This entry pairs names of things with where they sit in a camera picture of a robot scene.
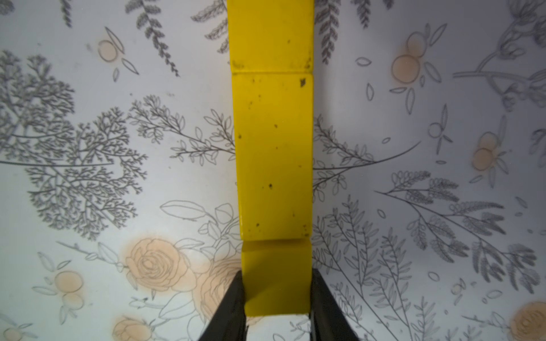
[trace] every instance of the peach flower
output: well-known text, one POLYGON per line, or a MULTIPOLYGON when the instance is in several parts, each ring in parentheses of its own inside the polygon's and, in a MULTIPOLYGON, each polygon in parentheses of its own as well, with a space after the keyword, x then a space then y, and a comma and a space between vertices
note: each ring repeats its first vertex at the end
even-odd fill
POLYGON ((201 252, 151 238, 138 242, 126 263, 130 282, 156 291, 193 290, 197 284, 195 274, 210 268, 210 260, 201 252))
MULTIPOLYGON (((215 262, 208 273, 199 276, 192 296, 195 308, 202 319, 207 321, 212 319, 239 270, 241 270, 240 259, 226 259, 215 262)), ((253 325, 260 319, 248 318, 247 324, 253 325)))
POLYGON ((518 341, 546 340, 546 303, 533 302, 521 308, 510 323, 518 341))
POLYGON ((123 320, 114 326, 116 341, 148 341, 152 338, 150 326, 135 320, 123 320))

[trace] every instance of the fern leaf drawing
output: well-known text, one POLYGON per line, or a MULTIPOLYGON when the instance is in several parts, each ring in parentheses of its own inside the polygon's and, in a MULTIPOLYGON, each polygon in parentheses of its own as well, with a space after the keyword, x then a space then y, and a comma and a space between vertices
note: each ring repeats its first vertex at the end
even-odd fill
MULTIPOLYGON (((205 38, 208 40, 217 40, 222 36, 228 34, 228 18, 227 18, 228 9, 225 5, 224 0, 215 0, 211 5, 208 5, 203 10, 199 11, 197 14, 191 16, 190 18, 195 22, 206 22, 211 19, 218 17, 219 15, 224 14, 224 19, 212 29, 212 31, 205 35, 205 38)), ((226 53, 229 51, 229 37, 226 37, 220 48, 217 50, 218 53, 226 53)))
POLYGON ((171 54, 167 52, 169 45, 162 42, 165 34, 160 30, 162 28, 159 20, 153 16, 161 13, 161 8, 156 5, 145 4, 144 2, 155 2, 156 0, 129 0, 125 5, 125 13, 129 14, 136 9, 141 8, 142 13, 136 19, 136 28, 141 29, 146 27, 144 35, 147 39, 152 40, 153 47, 157 50, 159 56, 165 61, 165 64, 170 67, 171 72, 176 77, 180 77, 175 63, 171 61, 171 54))
POLYGON ((337 41, 337 31, 340 22, 339 16, 341 5, 340 0, 316 0, 315 9, 317 14, 314 17, 314 24, 319 27, 318 34, 321 38, 322 62, 328 65, 332 52, 334 52, 334 42, 337 41))

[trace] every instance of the yellow block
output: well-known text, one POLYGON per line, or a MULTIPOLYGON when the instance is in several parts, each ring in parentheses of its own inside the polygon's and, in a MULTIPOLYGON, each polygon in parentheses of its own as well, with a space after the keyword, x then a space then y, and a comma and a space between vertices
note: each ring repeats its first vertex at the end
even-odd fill
POLYGON ((244 241, 311 235, 312 77, 232 77, 240 231, 244 241))
POLYGON ((246 315, 308 314, 311 254, 308 238, 245 241, 241 256, 246 315))
POLYGON ((313 71, 313 0, 227 2, 232 73, 313 71))

